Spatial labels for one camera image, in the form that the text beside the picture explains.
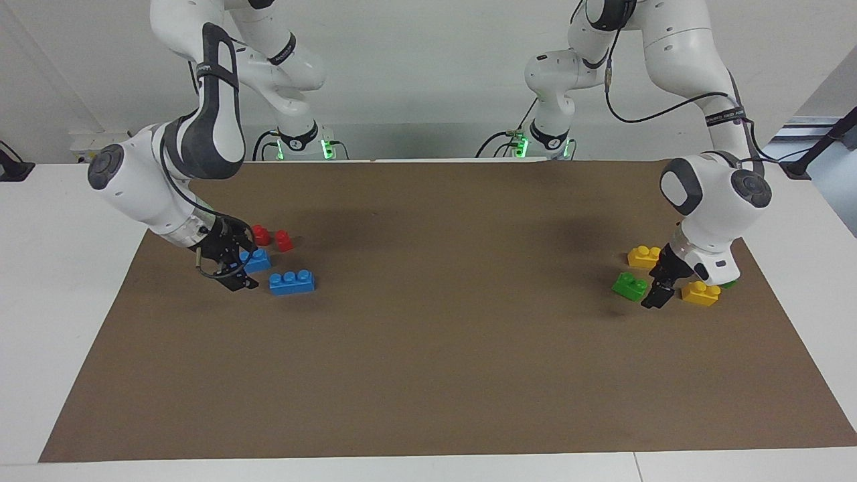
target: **black cable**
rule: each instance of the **black cable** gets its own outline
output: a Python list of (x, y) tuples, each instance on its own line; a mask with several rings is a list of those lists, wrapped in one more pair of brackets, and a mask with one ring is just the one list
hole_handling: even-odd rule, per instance
[(796, 153), (791, 153), (791, 154), (789, 154), (789, 155), (784, 155), (784, 156), (782, 156), (780, 159), (778, 159), (778, 160), (777, 160), (777, 162), (779, 162), (779, 161), (781, 161), (781, 160), (786, 160), (786, 159), (788, 159), (788, 158), (792, 157), (793, 155), (798, 155), (798, 154), (808, 153), (808, 152), (810, 152), (811, 150), (812, 150), (812, 148), (806, 148), (806, 149), (800, 150), (800, 151), (798, 151), (798, 152), (796, 152)]
[(478, 150), (478, 151), (476, 151), (476, 157), (481, 156), (481, 155), (482, 155), (482, 151), (484, 151), (484, 150), (485, 150), (485, 148), (486, 148), (486, 147), (487, 147), (487, 146), (488, 146), (488, 145), (489, 145), (489, 144), (490, 144), (494, 139), (496, 139), (496, 138), (498, 138), (498, 137), (502, 137), (502, 136), (512, 137), (511, 135), (509, 135), (509, 133), (508, 133), (508, 132), (505, 132), (505, 131), (503, 131), (503, 132), (498, 132), (498, 133), (494, 134), (493, 136), (490, 136), (490, 137), (488, 138), (488, 140), (487, 140), (487, 141), (485, 141), (485, 142), (483, 143), (483, 145), (479, 148), (479, 150)]
[(276, 130), (267, 130), (267, 131), (265, 131), (265, 133), (263, 133), (261, 136), (259, 136), (259, 139), (256, 140), (256, 145), (253, 147), (253, 158), (252, 158), (253, 162), (256, 162), (258, 160), (259, 146), (262, 145), (262, 141), (264, 141), (265, 138), (268, 136), (275, 136), (275, 135), (277, 135)]
[(571, 139), (569, 142), (574, 142), (574, 150), (572, 151), (572, 157), (568, 160), (574, 160), (574, 154), (578, 153), (578, 142), (574, 139)]
[[(530, 109), (527, 110), (527, 113), (524, 114), (524, 118), (521, 119), (521, 122), (518, 123), (518, 130), (521, 130), (524, 127), (524, 123), (527, 121), (527, 118), (530, 116), (530, 113), (533, 112), (533, 109), (536, 108), (536, 102), (538, 102), (538, 97), (533, 99), (533, 103), (530, 104)], [(506, 148), (506, 151), (503, 153), (503, 157), (506, 157), (509, 154), (509, 147)]]
[(200, 94), (200, 86), (196, 83), (196, 72), (194, 72), (194, 65), (188, 60), (188, 69), (190, 69), (190, 80), (194, 83), (194, 92), (196, 95)]
[(16, 157), (16, 158), (18, 158), (18, 160), (19, 160), (20, 162), (24, 162), (24, 159), (22, 159), (22, 158), (21, 158), (21, 155), (20, 155), (20, 154), (18, 154), (18, 153), (17, 153), (17, 152), (12, 148), (12, 146), (10, 146), (9, 144), (7, 144), (6, 142), (3, 142), (3, 141), (0, 141), (0, 144), (3, 144), (3, 146), (4, 146), (5, 148), (7, 148), (7, 149), (9, 150), (9, 152), (11, 152), (12, 154), (14, 154), (14, 155), (15, 155), (15, 157)]
[(498, 155), (500, 155), (500, 149), (503, 149), (503, 148), (506, 148), (506, 152), (503, 153), (503, 157), (506, 157), (506, 153), (509, 152), (509, 148), (514, 148), (517, 145), (518, 145), (517, 142), (509, 142), (508, 144), (503, 144), (502, 146), (498, 147), (497, 150), (494, 152), (494, 157), (497, 157)]
[(766, 154), (762, 150), (761, 147), (758, 146), (758, 141), (756, 140), (756, 123), (754, 123), (752, 120), (750, 120), (748, 118), (745, 118), (744, 121), (747, 122), (748, 124), (750, 124), (750, 140), (752, 141), (752, 145), (756, 148), (758, 155), (762, 156), (763, 158), (765, 158), (767, 160), (773, 160), (775, 162), (778, 161), (777, 158), (769, 156), (768, 154)]
[(279, 144), (277, 142), (269, 142), (268, 144), (265, 144), (265, 147), (262, 148), (262, 160), (265, 160), (265, 149), (269, 147), (275, 147), (279, 149)]
[(568, 22), (569, 24), (574, 23), (574, 17), (578, 16), (578, 12), (580, 11), (580, 7), (584, 6), (585, 1), (586, 0), (580, 0), (580, 3), (578, 3), (578, 6), (574, 9), (574, 12), (572, 13), (572, 19)]
[(230, 271), (229, 273), (225, 273), (225, 274), (209, 274), (209, 273), (206, 273), (205, 271), (202, 270), (202, 266), (199, 266), (199, 265), (196, 266), (196, 270), (199, 271), (200, 274), (202, 274), (203, 276), (205, 276), (209, 280), (224, 280), (226, 278), (231, 278), (232, 276), (235, 276), (236, 274), (241, 273), (247, 267), (247, 265), (250, 264), (250, 261), (253, 259), (253, 253), (255, 253), (259, 249), (259, 246), (256, 244), (255, 235), (253, 234), (253, 228), (250, 227), (250, 225), (247, 224), (246, 222), (244, 222), (243, 220), (239, 220), (238, 218), (236, 218), (234, 216), (229, 216), (228, 214), (223, 214), (223, 213), (215, 211), (211, 208), (207, 208), (205, 206), (200, 205), (198, 202), (195, 202), (195, 201), (191, 200), (189, 197), (187, 197), (184, 194), (184, 192), (182, 192), (182, 190), (178, 189), (178, 186), (176, 185), (176, 181), (173, 180), (172, 175), (170, 174), (170, 169), (166, 166), (166, 157), (164, 156), (165, 146), (166, 146), (166, 138), (162, 137), (161, 143), (160, 143), (161, 167), (164, 169), (164, 175), (166, 176), (166, 180), (170, 183), (170, 186), (172, 186), (172, 189), (174, 191), (176, 191), (176, 193), (184, 201), (186, 201), (188, 204), (190, 204), (194, 208), (197, 208), (200, 211), (204, 211), (206, 213), (209, 213), (213, 216), (223, 218), (224, 220), (231, 220), (232, 222), (241, 226), (244, 229), (244, 231), (248, 231), (251, 233), (250, 234), (250, 240), (253, 243), (253, 248), (252, 248), (252, 250), (250, 250), (248, 252), (249, 255), (247, 256), (247, 261), (239, 263), (237, 268), (235, 268), (232, 271)]
[(693, 102), (696, 102), (697, 100), (702, 100), (702, 99), (705, 99), (708, 97), (726, 97), (727, 99), (729, 98), (728, 93), (709, 92), (709, 93), (703, 93), (701, 95), (697, 95), (696, 97), (693, 97), (692, 99), (687, 99), (683, 102), (680, 102), (676, 105), (673, 105), (672, 107), (670, 107), (668, 109), (660, 111), (657, 114), (652, 114), (650, 116), (646, 116), (646, 117), (643, 117), (640, 119), (626, 119), (626, 118), (620, 116), (618, 113), (616, 113), (616, 110), (613, 108), (613, 104), (610, 102), (610, 84), (613, 81), (613, 52), (616, 50), (616, 44), (619, 43), (620, 33), (622, 33), (621, 28), (616, 30), (616, 37), (613, 39), (613, 45), (610, 47), (610, 51), (607, 55), (607, 74), (606, 74), (606, 77), (604, 80), (604, 99), (607, 101), (607, 108), (610, 110), (610, 113), (613, 114), (613, 117), (616, 117), (617, 119), (619, 119), (620, 121), (622, 121), (626, 124), (639, 124), (639, 123), (647, 122), (647, 121), (650, 121), (651, 119), (669, 114), (670, 112), (672, 112), (676, 109), (680, 109), (681, 107), (684, 107), (685, 105), (692, 104)]
[(348, 146), (345, 145), (342, 141), (330, 141), (331, 146), (342, 146), (342, 149), (345, 151), (345, 159), (351, 160), (351, 155), (348, 154)]

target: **lego brick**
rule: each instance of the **lego brick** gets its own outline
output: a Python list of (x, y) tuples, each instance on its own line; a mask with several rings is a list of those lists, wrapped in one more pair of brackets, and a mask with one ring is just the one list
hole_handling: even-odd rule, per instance
[(315, 277), (306, 269), (297, 274), (291, 271), (286, 274), (272, 274), (269, 286), (274, 296), (313, 292), (315, 291)]
[(277, 241), (277, 247), (279, 248), (280, 252), (285, 253), (286, 251), (295, 249), (295, 245), (291, 243), (291, 238), (289, 238), (288, 232), (277, 231), (275, 239)]
[[(241, 252), (241, 262), (247, 261), (248, 257), (247, 251)], [(247, 271), (247, 274), (259, 273), (260, 271), (267, 271), (271, 269), (271, 257), (267, 254), (267, 251), (259, 249), (253, 251), (253, 258), (247, 263), (247, 267), (244, 269)]]
[(628, 265), (631, 268), (652, 269), (657, 265), (657, 258), (660, 255), (661, 248), (638, 246), (628, 253)]
[(707, 286), (702, 281), (694, 281), (681, 288), (681, 300), (687, 303), (712, 306), (720, 300), (721, 292), (719, 286)]
[(271, 233), (261, 225), (253, 226), (253, 236), (257, 246), (268, 246), (271, 243)]
[(619, 293), (625, 298), (633, 302), (639, 302), (645, 297), (646, 290), (649, 289), (649, 282), (646, 280), (638, 280), (630, 273), (622, 273), (619, 279), (613, 284), (613, 291)]

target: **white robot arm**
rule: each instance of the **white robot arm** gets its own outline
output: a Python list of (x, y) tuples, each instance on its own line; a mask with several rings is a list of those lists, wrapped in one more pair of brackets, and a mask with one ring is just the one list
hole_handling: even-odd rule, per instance
[[(300, 92), (320, 88), (324, 69), (276, 21), (273, 1), (152, 0), (156, 36), (196, 66), (199, 106), (108, 146), (88, 172), (90, 185), (103, 199), (162, 238), (195, 251), (200, 272), (232, 291), (258, 286), (239, 257), (239, 250), (256, 249), (250, 228), (211, 209), (188, 185), (191, 179), (231, 178), (240, 169), (245, 145), (239, 83), (268, 100), (281, 137), (295, 151), (312, 149), (319, 130)], [(237, 46), (221, 27), (227, 11), (246, 45)], [(204, 272), (201, 258), (214, 260), (218, 270)]]
[(740, 276), (732, 242), (761, 216), (771, 192), (738, 89), (715, 48), (705, 0), (582, 0), (569, 28), (571, 49), (527, 65), (527, 85), (538, 97), (527, 132), (531, 152), (560, 155), (574, 115), (566, 93), (573, 89), (604, 84), (608, 108), (624, 122), (656, 117), (623, 119), (610, 104), (611, 45), (624, 30), (642, 31), (650, 79), (697, 104), (714, 148), (673, 160), (662, 174), (662, 193), (686, 218), (651, 272), (655, 282), (643, 306), (661, 308), (680, 278), (696, 274), (714, 286)]

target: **brown surface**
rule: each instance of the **brown surface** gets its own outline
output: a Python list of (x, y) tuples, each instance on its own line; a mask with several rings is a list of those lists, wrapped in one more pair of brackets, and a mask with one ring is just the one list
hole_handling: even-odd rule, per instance
[(713, 308), (610, 291), (623, 253), (679, 219), (661, 169), (247, 166), (197, 183), (288, 229), (276, 269), (311, 268), (319, 291), (230, 295), (147, 235), (41, 461), (857, 445), (743, 243)]

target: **blue lego brick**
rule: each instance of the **blue lego brick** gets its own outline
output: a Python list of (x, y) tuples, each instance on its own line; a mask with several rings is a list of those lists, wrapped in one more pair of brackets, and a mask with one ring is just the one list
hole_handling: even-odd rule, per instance
[[(247, 261), (248, 253), (246, 251), (242, 251), (241, 253), (241, 262)], [(247, 267), (245, 270), (247, 274), (259, 273), (260, 271), (267, 271), (271, 269), (271, 257), (268, 256), (267, 251), (259, 248), (256, 251), (253, 251), (253, 258), (247, 263)]]
[(306, 269), (294, 274), (272, 274), (270, 279), (271, 292), (274, 296), (285, 296), (302, 292), (315, 291), (315, 277)]

